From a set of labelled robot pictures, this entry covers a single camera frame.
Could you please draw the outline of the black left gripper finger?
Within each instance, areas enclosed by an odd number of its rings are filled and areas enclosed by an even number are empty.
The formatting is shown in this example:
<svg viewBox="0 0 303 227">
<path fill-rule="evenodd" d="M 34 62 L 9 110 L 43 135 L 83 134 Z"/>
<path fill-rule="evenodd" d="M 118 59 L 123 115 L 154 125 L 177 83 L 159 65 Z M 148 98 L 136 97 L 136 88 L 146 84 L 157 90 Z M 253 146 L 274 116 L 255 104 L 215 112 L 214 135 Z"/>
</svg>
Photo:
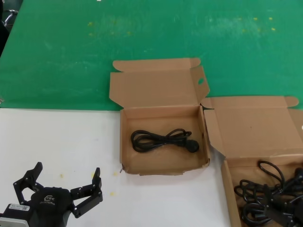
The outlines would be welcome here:
<svg viewBox="0 0 303 227">
<path fill-rule="evenodd" d="M 28 170 L 25 175 L 13 183 L 14 190 L 20 205 L 26 205 L 27 201 L 23 196 L 23 190 L 29 188 L 34 192 L 38 192 L 42 190 L 44 187 L 37 182 L 39 175 L 43 170 L 43 164 L 41 162 L 37 162 L 36 166 Z"/>
<path fill-rule="evenodd" d="M 101 187 L 100 168 L 97 167 L 91 184 L 70 190 L 73 201 L 85 198 L 80 204 L 73 205 L 72 213 L 75 218 L 80 218 L 103 201 Z"/>
</svg>

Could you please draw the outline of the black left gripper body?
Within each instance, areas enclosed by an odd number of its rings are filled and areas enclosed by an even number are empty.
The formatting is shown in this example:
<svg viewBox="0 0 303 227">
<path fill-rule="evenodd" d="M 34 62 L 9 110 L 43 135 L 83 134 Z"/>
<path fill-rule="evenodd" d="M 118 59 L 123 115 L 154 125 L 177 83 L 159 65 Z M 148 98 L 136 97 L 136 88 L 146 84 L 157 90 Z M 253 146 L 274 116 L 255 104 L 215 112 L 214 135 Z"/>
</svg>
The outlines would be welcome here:
<svg viewBox="0 0 303 227">
<path fill-rule="evenodd" d="M 35 192 L 29 204 L 37 214 L 39 227 L 65 227 L 74 208 L 70 191 L 57 187 Z"/>
</svg>

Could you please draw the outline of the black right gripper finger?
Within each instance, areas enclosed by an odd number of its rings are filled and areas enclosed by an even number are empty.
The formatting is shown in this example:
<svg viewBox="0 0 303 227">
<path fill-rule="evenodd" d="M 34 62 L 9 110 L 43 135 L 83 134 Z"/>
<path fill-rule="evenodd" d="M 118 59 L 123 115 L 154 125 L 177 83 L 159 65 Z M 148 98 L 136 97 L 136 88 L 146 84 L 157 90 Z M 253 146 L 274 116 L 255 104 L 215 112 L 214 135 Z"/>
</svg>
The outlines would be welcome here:
<svg viewBox="0 0 303 227">
<path fill-rule="evenodd" d="M 293 216 L 278 210 L 266 208 L 265 215 L 278 224 L 294 224 Z"/>
</svg>

